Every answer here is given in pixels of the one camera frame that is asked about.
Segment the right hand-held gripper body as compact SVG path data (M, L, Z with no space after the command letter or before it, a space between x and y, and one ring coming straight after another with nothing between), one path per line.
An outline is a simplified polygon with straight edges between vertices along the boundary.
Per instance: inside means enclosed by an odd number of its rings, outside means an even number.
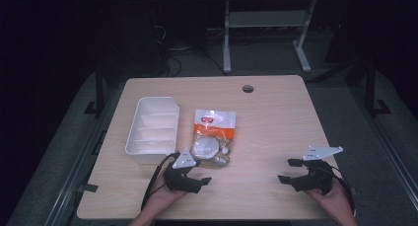
M332 167L324 161L324 158L341 153L343 148L338 147L317 147L309 146L301 160L308 169L305 176L293 178L292 187L295 191L318 188L322 194L328 194L332 187L333 180L340 181L332 170Z

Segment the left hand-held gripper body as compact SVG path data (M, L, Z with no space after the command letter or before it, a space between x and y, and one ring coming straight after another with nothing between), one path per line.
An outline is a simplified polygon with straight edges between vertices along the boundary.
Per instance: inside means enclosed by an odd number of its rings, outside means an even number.
M195 159L188 148L175 154L174 161L169 163L163 173L166 186L170 190L199 193L200 180L192 179L187 174L195 167Z

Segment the clear snack bag orange label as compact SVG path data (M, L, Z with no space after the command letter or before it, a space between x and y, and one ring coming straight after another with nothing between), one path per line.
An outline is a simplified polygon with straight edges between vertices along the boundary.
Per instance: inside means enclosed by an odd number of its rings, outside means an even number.
M236 112L196 110L191 155L209 168L223 168L230 163L235 137Z

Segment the white plastic divided bin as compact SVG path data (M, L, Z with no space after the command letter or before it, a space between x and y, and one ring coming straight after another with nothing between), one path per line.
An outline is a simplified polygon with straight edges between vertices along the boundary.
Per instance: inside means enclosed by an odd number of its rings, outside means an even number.
M179 106L172 97L138 101L125 152L138 164L160 164L175 152Z

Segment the person's left hand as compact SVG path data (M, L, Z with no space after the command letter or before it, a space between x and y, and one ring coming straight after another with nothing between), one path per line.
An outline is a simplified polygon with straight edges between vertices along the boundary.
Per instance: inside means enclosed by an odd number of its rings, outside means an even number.
M166 186L164 177L158 176L152 186L152 193L141 213L155 218L185 195L185 191L170 190Z

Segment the person's right hand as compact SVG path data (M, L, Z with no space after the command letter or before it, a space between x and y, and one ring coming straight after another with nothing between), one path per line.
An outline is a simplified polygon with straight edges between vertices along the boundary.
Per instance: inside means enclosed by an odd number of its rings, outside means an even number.
M322 194L319 189L305 190L305 193L316 201L331 218L337 215L353 215L345 190L337 180L332 182L328 194Z

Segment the black metal stand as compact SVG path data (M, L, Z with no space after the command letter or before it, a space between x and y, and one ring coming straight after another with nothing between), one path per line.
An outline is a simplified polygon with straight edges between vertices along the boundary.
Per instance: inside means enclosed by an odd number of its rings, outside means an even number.
M390 114L390 109L384 100L375 98L376 67L371 57L366 58L366 90L365 108L369 115L376 117L378 114Z
M105 106L104 76L100 66L96 69L95 81L96 99L93 102L88 103L85 108L85 113L93 114L95 117L99 117Z

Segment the aluminium frame rail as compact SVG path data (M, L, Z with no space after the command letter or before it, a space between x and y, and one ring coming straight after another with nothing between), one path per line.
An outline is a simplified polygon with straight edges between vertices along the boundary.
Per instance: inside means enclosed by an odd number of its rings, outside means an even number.
M89 178L101 152L121 89L104 87L104 109L99 117L85 113L89 102L96 99L96 87L86 86L77 94L52 140L48 178L57 183L57 194L47 208L41 226L71 226L84 193L80 185Z
M391 88L378 101L389 105L387 111L369 112L359 88L350 88L349 94L354 102L347 124L353 137L349 150L366 168L373 188L389 197L400 193L418 209L418 119Z

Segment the white metal table frame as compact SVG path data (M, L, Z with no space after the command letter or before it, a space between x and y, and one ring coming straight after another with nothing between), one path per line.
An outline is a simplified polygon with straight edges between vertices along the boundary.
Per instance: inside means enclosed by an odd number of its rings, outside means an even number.
M230 29L241 28L299 28L300 34L293 40L293 47L306 73L312 71L305 55L303 45L314 14L316 0L310 0L306 10L293 11L248 11L235 12L230 10L230 2L225 3L223 70L232 72L230 53Z

